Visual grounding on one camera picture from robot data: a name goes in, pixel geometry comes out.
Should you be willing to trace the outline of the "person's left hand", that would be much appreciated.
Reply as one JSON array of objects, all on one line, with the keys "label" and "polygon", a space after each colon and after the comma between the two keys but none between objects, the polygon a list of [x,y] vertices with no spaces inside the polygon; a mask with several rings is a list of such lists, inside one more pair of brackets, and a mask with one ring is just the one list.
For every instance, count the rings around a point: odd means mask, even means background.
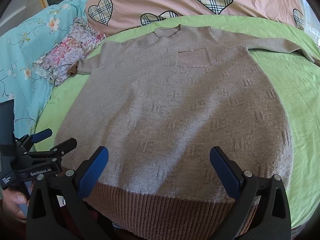
[{"label": "person's left hand", "polygon": [[20,191],[11,188],[3,190],[2,194],[3,209],[7,211],[11,217],[14,217],[21,222],[25,222],[27,217],[21,210],[20,205],[29,205],[29,201],[27,200],[26,196]]}]

